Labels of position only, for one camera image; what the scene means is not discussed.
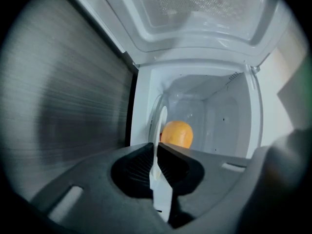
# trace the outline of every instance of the white wall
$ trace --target white wall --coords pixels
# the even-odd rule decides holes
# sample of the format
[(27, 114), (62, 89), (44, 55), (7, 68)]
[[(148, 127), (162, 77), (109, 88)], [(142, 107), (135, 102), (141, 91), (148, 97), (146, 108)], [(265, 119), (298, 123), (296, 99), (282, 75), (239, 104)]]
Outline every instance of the white wall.
[(298, 24), (291, 21), (277, 47), (260, 65), (257, 74), (263, 102), (263, 135), (261, 146), (293, 130), (290, 118), (277, 96), (306, 56), (308, 43)]

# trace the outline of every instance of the stainless steel panel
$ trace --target stainless steel panel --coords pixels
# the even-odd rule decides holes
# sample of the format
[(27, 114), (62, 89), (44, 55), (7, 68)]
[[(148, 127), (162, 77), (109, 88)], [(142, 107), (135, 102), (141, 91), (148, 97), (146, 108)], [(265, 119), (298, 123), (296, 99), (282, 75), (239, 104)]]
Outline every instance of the stainless steel panel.
[(83, 158), (124, 146), (132, 73), (67, 0), (31, 0), (0, 54), (2, 158), (30, 200)]

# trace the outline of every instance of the gray surface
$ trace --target gray surface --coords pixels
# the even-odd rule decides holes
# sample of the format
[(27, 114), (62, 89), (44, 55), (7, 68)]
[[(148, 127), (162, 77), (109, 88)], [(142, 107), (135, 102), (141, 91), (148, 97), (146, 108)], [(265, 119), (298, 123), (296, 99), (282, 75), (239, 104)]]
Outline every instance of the gray surface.
[(25, 199), (87, 156), (124, 146), (132, 74), (67, 0), (32, 0), (0, 53), (0, 129)]
[(84, 160), (47, 185), (31, 203), (47, 213), (62, 193), (71, 185), (78, 185), (83, 188), (82, 196), (60, 223), (67, 229), (84, 234), (151, 234), (171, 230), (153, 208), (151, 199), (128, 197), (111, 179), (113, 163), (143, 146), (126, 147)]
[(196, 190), (191, 194), (178, 197), (182, 211), (194, 217), (203, 215), (219, 203), (242, 176), (241, 172), (222, 168), (223, 163), (228, 162), (244, 167), (249, 163), (245, 158), (214, 155), (167, 145), (199, 161), (205, 169), (204, 178)]
[[(269, 148), (256, 149), (250, 161), (170, 145), (172, 149), (199, 160), (205, 169), (211, 170), (212, 175), (218, 178), (210, 181), (207, 177), (193, 193), (179, 197), (186, 199), (181, 203), (182, 210), (198, 214), (198, 217), (175, 230), (162, 222), (152, 208), (151, 200), (127, 197), (111, 180), (110, 170), (114, 161), (143, 145), (84, 160), (51, 182), (32, 203), (48, 213), (49, 206), (57, 202), (59, 195), (71, 185), (78, 185), (84, 189), (83, 195), (62, 225), (80, 233), (240, 233), (255, 223), (268, 221), (265, 219), (268, 213), (285, 203), (284, 200), (298, 188), (308, 167), (311, 143), (307, 139), (310, 136), (311, 130), (294, 132)], [(223, 173), (216, 164), (224, 160), (241, 166), (248, 163), (245, 172), (230, 188), (220, 186), (221, 183), (217, 181), (234, 179), (228, 174), (228, 179), (221, 176)], [(213, 186), (219, 188), (220, 194), (226, 191), (221, 199), (209, 199), (211, 193), (205, 194), (204, 190)], [(214, 201), (214, 205), (205, 201)]]

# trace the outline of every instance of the orange fruit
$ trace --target orange fruit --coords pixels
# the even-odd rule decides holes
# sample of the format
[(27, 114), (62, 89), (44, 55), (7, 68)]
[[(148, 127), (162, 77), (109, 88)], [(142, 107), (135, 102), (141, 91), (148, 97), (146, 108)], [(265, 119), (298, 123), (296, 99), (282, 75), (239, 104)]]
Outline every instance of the orange fruit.
[(160, 142), (170, 143), (189, 148), (193, 141), (193, 131), (189, 124), (183, 121), (170, 121), (164, 127)]

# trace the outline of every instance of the door hinge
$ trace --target door hinge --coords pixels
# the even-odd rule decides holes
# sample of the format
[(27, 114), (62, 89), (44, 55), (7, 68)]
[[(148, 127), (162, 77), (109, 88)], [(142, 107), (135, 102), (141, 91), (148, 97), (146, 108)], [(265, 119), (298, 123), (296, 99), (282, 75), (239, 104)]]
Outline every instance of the door hinge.
[(253, 75), (255, 76), (260, 71), (260, 66), (257, 67), (250, 67), (252, 70)]

